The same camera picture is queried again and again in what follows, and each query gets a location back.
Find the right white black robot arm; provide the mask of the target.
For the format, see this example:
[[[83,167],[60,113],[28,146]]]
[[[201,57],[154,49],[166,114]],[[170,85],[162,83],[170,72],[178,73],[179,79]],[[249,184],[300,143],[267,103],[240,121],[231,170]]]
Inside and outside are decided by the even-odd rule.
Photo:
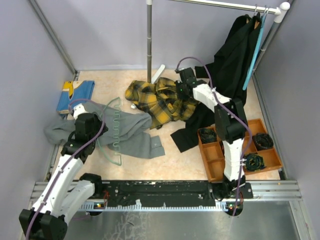
[[[244,106],[240,99],[223,96],[204,80],[197,80],[192,68],[176,68],[180,80],[177,92],[193,98],[214,112],[215,132],[222,140],[225,167],[222,185],[224,194],[240,197],[240,188],[246,184],[243,144],[249,130]]]

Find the yellow black plaid shirt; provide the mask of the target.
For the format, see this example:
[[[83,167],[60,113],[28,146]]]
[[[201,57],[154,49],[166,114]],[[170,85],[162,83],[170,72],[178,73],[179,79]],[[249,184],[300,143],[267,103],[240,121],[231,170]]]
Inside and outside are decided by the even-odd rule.
[[[151,116],[151,130],[160,129],[171,121],[188,120],[199,104],[192,98],[180,99],[176,83],[166,77],[159,78],[156,83],[134,80],[125,90],[124,96],[139,110]]]

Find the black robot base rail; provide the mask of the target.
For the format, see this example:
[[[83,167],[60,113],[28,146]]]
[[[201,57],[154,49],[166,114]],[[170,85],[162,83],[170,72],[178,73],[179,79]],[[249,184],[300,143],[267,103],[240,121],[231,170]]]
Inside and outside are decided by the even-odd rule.
[[[207,180],[103,181],[90,200],[101,199],[108,207],[144,208],[214,207],[217,202],[236,198],[236,190],[223,182]]]

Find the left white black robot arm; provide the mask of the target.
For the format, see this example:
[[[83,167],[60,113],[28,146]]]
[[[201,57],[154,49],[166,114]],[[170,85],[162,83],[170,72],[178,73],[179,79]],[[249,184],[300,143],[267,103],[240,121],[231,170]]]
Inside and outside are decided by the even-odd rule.
[[[25,239],[62,240],[78,209],[90,197],[103,191],[102,178],[93,173],[81,176],[70,188],[76,174],[96,147],[98,137],[108,131],[105,117],[95,113],[75,114],[75,130],[64,144],[58,166],[31,209],[19,215]]]

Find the grey button-up shirt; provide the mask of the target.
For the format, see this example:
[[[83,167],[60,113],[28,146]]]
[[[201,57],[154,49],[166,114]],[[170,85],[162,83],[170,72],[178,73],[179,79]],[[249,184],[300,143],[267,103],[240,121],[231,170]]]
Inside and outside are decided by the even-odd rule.
[[[108,106],[104,116],[99,116],[103,104],[82,103],[87,113],[75,119],[58,119],[44,129],[47,140],[54,145],[64,145],[61,154],[81,158],[85,161],[95,146],[107,146],[114,150],[113,116],[114,108]],[[153,159],[165,155],[159,136],[151,136],[146,129],[152,118],[148,113],[120,112],[120,153],[141,159]]]

